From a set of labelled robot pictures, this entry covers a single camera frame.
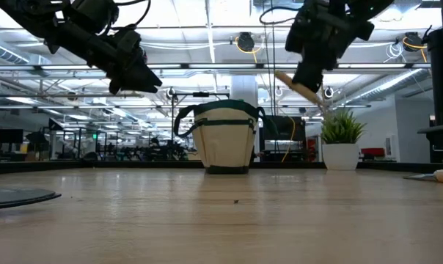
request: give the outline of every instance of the table surface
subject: table surface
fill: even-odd
[[[63,196],[0,210],[0,263],[443,264],[443,183],[359,170],[0,175]]]

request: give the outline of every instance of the wall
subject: wall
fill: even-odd
[[[430,145],[425,135],[417,131],[429,126],[434,113],[433,102],[428,98],[415,100],[397,99],[396,113],[399,130],[400,161],[430,163]]]
[[[398,123],[396,119],[395,96],[390,95],[383,101],[370,103],[372,107],[354,109],[358,122],[365,123],[365,132],[357,144],[359,148],[386,147],[386,137],[394,135],[395,160],[400,161],[398,144]],[[307,126],[307,136],[321,134],[321,124]]]

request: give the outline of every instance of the ceiling pipe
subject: ceiling pipe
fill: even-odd
[[[19,51],[17,48],[0,40],[0,59],[6,62],[13,63],[14,65],[49,65],[50,60],[37,54],[30,54],[23,51]],[[37,74],[39,76],[47,76],[48,72],[44,70],[30,70],[30,73]]]
[[[333,100],[334,104],[353,104],[361,100],[372,101],[377,98],[384,98],[400,89],[406,88],[413,83],[418,83],[430,78],[431,75],[428,70],[416,69],[408,70],[405,73],[401,73],[397,76],[386,76],[383,77],[372,84],[363,87],[362,89],[356,91],[352,95],[344,96],[339,100]]]

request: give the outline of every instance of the ceiling light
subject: ceiling light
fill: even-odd
[[[113,109],[115,106],[79,106],[80,109]]]
[[[91,119],[87,116],[82,116],[82,115],[78,115],[78,114],[69,114],[68,116],[73,119],[77,119],[77,120],[90,120]]]
[[[414,65],[412,65],[413,68],[420,68],[420,69],[429,69],[431,67],[430,63],[416,63]]]
[[[121,116],[121,117],[127,117],[127,114],[126,114],[123,110],[120,110],[120,109],[112,109],[111,111],[112,111],[114,114],[118,115],[118,116]]]
[[[88,65],[43,65],[41,68],[43,70],[97,70],[95,66],[89,67]]]
[[[58,111],[55,111],[55,110],[45,109],[45,111],[47,111],[47,112],[49,112],[51,114],[62,115],[61,113],[59,113]]]
[[[75,106],[38,106],[39,109],[74,109]]]
[[[273,68],[274,65],[267,65],[269,68]],[[296,69],[297,64],[275,64],[276,69]]]
[[[364,68],[364,69],[372,69],[372,68],[402,68],[406,65],[404,63],[366,63],[366,64],[339,64],[338,68]]]
[[[156,106],[119,106],[121,109],[152,109]]]
[[[29,99],[29,98],[22,98],[22,97],[11,97],[11,98],[7,98],[8,100],[13,100],[15,102],[19,102],[19,103],[29,103],[29,104],[35,104],[36,101]]]
[[[189,65],[191,69],[255,69],[256,64],[192,64]]]
[[[180,69],[180,65],[147,65],[150,69]]]
[[[33,109],[33,106],[0,106],[0,109]]]

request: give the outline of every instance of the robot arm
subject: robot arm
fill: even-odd
[[[333,70],[337,59],[356,39],[367,41],[374,30],[368,20],[388,8],[393,0],[305,0],[290,28],[285,50],[301,54],[303,59],[293,79],[284,73],[277,78],[313,103],[323,82],[323,71]],[[260,17],[275,9],[266,10]]]
[[[159,78],[147,67],[135,25],[107,35],[119,17],[113,0],[0,0],[0,8],[36,37],[51,53],[63,47],[106,72],[109,91],[157,92]],[[64,19],[58,19],[62,12]]]

